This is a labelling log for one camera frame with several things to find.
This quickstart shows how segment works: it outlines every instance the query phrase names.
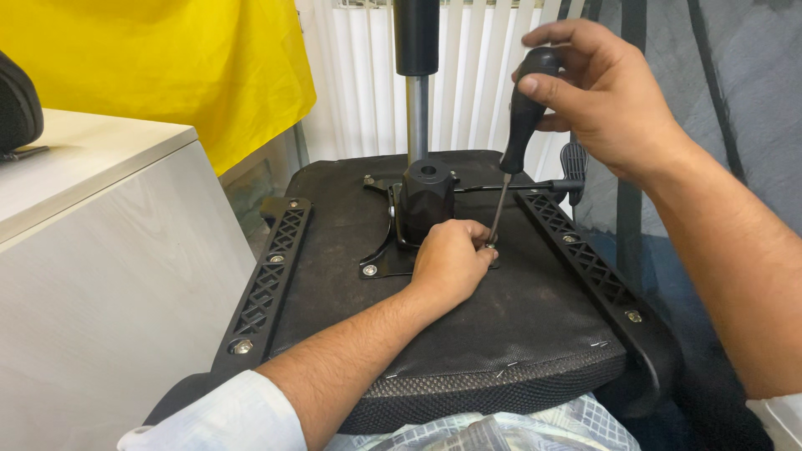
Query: patterned fabric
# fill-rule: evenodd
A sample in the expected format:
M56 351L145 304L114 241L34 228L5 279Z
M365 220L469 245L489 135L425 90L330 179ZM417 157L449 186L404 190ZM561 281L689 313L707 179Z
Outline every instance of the patterned fabric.
M638 451L640 446L593 397L530 415L462 413L391 434L336 435L326 451Z

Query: yellow curtain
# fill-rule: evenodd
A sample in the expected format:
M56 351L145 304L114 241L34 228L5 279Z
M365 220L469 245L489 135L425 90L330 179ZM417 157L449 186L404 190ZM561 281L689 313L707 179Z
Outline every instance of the yellow curtain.
M0 17L44 107L193 125L217 175L315 101L292 0L0 0Z

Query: man's right hand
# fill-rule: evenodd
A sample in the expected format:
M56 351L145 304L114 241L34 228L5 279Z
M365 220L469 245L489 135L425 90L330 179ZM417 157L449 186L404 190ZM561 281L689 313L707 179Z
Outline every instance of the man's right hand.
M518 83L519 91L556 112L545 116L538 130L573 130L591 155L634 181L682 159L677 149L688 146L678 144L690 138L637 47L581 19L540 26L523 43L558 46L565 68L560 78L530 74Z

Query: white vertical blind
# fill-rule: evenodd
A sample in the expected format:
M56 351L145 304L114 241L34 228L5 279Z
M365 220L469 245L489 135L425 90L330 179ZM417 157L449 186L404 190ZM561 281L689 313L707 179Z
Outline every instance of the white vertical blind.
M406 153L405 81L395 74L392 1L296 0L318 93L303 120L311 161ZM569 13L581 11L582 3L573 0ZM524 57L520 39L542 19L555 20L560 0L545 0L542 10L535 4L451 0L441 7L439 71L429 79L430 151L504 151L510 75ZM561 177L558 153L567 142L567 133L536 132L525 162L529 175Z

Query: white cabinet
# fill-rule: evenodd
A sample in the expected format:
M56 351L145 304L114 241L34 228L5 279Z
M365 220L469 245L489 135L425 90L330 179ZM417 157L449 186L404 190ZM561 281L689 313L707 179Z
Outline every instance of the white cabinet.
M192 127L46 110L35 144L0 165L0 449L114 449L255 261Z

